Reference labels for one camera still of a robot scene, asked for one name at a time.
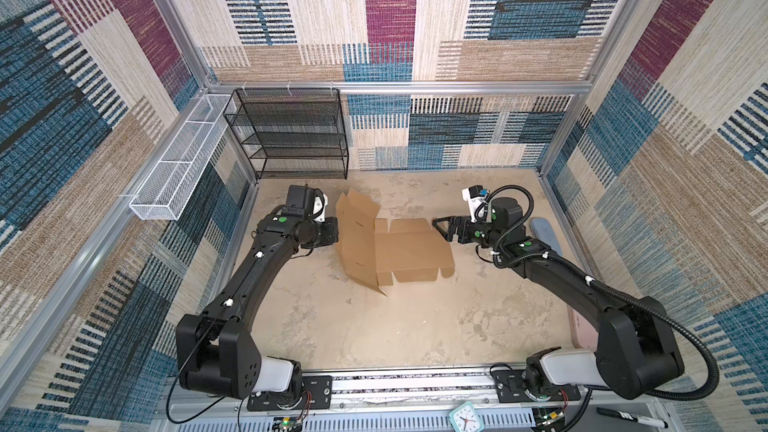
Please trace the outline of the brown cardboard box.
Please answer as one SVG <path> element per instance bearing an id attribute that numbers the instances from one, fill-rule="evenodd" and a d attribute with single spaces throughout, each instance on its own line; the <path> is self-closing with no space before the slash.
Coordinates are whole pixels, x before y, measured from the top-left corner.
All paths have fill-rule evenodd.
<path id="1" fill-rule="evenodd" d="M 336 251 L 348 278 L 381 293 L 395 283 L 455 274 L 450 244 L 427 219 L 388 220 L 379 211 L 379 204 L 354 189 L 336 203 Z"/>

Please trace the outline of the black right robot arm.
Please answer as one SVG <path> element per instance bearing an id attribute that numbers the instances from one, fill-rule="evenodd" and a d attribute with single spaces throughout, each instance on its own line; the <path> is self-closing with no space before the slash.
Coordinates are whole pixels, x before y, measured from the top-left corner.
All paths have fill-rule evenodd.
<path id="1" fill-rule="evenodd" d="M 530 395 L 545 397 L 560 385 L 585 385 L 634 399 L 683 374 L 682 356 L 672 328 L 661 319 L 665 310 L 658 301 L 646 297 L 631 304 L 596 290 L 594 280 L 548 243 L 530 236 L 519 222 L 522 217 L 517 201 L 504 198 L 488 222 L 448 216 L 432 224 L 448 242 L 491 250 L 502 268 L 547 289 L 597 331 L 594 348 L 551 348 L 530 356 L 523 376 Z"/>

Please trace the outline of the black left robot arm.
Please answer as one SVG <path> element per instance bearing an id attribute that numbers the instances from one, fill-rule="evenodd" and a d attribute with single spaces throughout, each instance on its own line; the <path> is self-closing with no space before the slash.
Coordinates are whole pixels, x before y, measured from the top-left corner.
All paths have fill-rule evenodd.
<path id="1" fill-rule="evenodd" d="M 280 270 L 302 249 L 312 252 L 338 241 L 338 220 L 326 216 L 327 196 L 291 185 L 283 205 L 257 225 L 245 259 L 221 292 L 198 314 L 186 314 L 176 331 L 177 383 L 186 390 L 247 399 L 303 395 L 298 362 L 262 355 L 253 337 L 257 312 Z"/>

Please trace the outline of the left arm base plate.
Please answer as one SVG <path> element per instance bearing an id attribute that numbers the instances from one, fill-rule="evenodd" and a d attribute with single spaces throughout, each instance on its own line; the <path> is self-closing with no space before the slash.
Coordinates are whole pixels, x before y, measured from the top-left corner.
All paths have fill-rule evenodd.
<path id="1" fill-rule="evenodd" d="M 310 412 L 330 408 L 333 379 L 330 375 L 303 376 L 293 380 L 284 392 L 252 394 L 247 402 L 249 412 Z"/>

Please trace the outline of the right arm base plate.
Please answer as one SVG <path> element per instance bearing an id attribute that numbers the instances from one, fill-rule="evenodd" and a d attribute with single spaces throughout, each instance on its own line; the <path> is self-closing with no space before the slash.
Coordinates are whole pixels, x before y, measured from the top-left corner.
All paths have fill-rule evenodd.
<path id="1" fill-rule="evenodd" d="M 537 372 L 497 363 L 489 375 L 500 403 L 578 402 L 582 394 L 571 384 L 554 385 Z"/>

